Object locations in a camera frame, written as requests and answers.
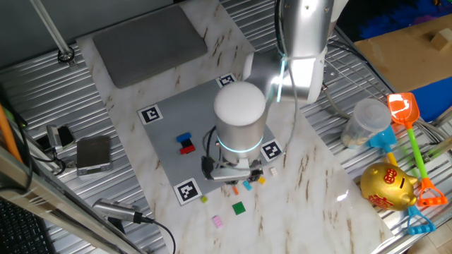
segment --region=plastic container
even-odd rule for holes
[[[352,118],[340,139],[348,148],[358,148],[391,123],[388,107],[376,99],[363,99],[355,105]]]

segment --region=gray mat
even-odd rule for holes
[[[201,171],[201,157],[206,155],[202,139],[215,125],[213,101],[219,90],[218,83],[211,80],[138,111],[138,115],[144,113],[140,116],[146,123],[144,128],[172,186],[194,178],[205,195],[223,185],[207,180]],[[187,132],[190,132],[191,142],[196,150],[180,155],[182,145],[177,142],[176,137]],[[273,134],[266,126],[262,143],[273,139]],[[210,153],[218,160],[219,152],[215,140],[216,134],[213,136]],[[258,159],[263,165],[267,164],[262,154]]]
[[[184,11],[170,6],[94,36],[114,85],[123,88],[207,53]]]

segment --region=green block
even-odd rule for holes
[[[237,204],[232,205],[232,208],[234,208],[234,212],[236,215],[239,215],[246,211],[245,206],[243,206],[242,202],[238,202]]]

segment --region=white marble table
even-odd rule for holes
[[[277,176],[266,167],[265,185],[253,183],[247,191],[239,184],[238,196],[224,186],[207,194],[206,204],[179,205],[136,111],[222,74],[233,72],[240,79],[245,57],[254,50],[218,1],[188,1],[181,7],[204,36],[208,53],[121,90],[93,44],[94,34],[77,40],[155,218],[176,238],[177,253],[361,254],[392,237],[301,113],[287,154],[271,163]],[[270,108],[267,124],[282,146],[294,110],[293,104]],[[232,205],[240,201],[246,212],[237,216]],[[216,229],[215,215],[223,228]]]

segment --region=orange toy shovel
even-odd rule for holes
[[[417,107],[415,96],[411,92],[388,95],[388,107],[391,112],[392,119],[399,124],[405,125],[408,137],[412,147],[412,152],[415,154],[417,168],[422,177],[422,188],[419,195],[419,206],[430,205],[445,205],[447,198],[439,191],[430,181],[425,169],[424,161],[422,160],[421,151],[417,145],[415,132],[412,129],[412,124],[419,118],[419,108]],[[422,198],[422,194],[427,190],[432,189],[436,191],[440,197]]]

